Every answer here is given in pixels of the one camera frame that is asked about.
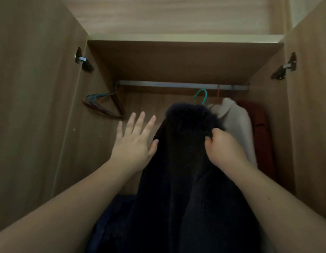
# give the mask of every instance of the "red garment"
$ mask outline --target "red garment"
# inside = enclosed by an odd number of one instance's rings
[[[245,100],[237,101],[237,104],[246,109],[251,119],[254,137],[254,150],[258,163],[258,169],[269,178],[277,181],[272,136],[264,109],[257,103]]]

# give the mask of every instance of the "teal hanger hook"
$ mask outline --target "teal hanger hook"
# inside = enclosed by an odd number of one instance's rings
[[[196,95],[194,95],[193,98],[195,98],[195,97],[198,95],[198,93],[200,93],[201,91],[205,91],[205,98],[204,98],[203,103],[202,103],[202,105],[204,105],[205,100],[206,100],[206,98],[207,98],[207,91],[206,91],[206,89],[200,89],[200,90],[196,93]]]

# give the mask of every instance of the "wooden door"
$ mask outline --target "wooden door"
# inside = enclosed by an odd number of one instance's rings
[[[87,38],[60,0],[0,0],[0,230],[51,198]]]
[[[326,0],[286,37],[298,69],[287,76],[297,196],[326,217]]]

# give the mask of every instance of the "cabinet hinge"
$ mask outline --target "cabinet hinge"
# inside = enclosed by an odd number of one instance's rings
[[[284,80],[286,78],[286,71],[290,69],[291,72],[297,70],[297,55],[293,52],[287,64],[282,65],[276,72],[271,75],[272,80]]]
[[[80,47],[78,47],[76,51],[75,62],[79,64],[80,61],[82,61],[83,71],[89,73],[92,73],[94,71],[95,68],[92,66],[88,59],[82,56],[82,50]]]

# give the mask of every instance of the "hand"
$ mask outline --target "hand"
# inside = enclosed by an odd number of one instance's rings
[[[136,114],[132,113],[123,136],[123,124],[120,121],[117,127],[117,136],[110,161],[122,169],[135,174],[145,168],[157,151],[158,139],[155,139],[148,148],[148,138],[156,122],[153,116],[145,129],[142,130],[145,113],[141,112],[136,125]]]
[[[205,137],[205,150],[210,161],[224,172],[247,161],[244,149],[237,140],[218,128],[212,130],[212,140]]]

